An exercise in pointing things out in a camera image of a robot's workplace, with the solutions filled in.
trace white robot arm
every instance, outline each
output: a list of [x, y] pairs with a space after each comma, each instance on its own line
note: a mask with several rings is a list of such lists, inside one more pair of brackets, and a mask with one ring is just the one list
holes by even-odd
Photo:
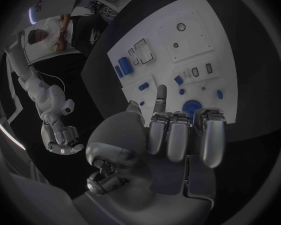
[[84, 146], [77, 143], [79, 135], [73, 126], [65, 126], [62, 115], [74, 111], [73, 100], [66, 100], [63, 90], [57, 86], [49, 86], [39, 79], [37, 71], [29, 66], [21, 44], [22, 32], [15, 36], [14, 42], [5, 48], [7, 57], [22, 88], [35, 102], [36, 110], [42, 119], [41, 137], [47, 150], [60, 155], [72, 155], [81, 151]]

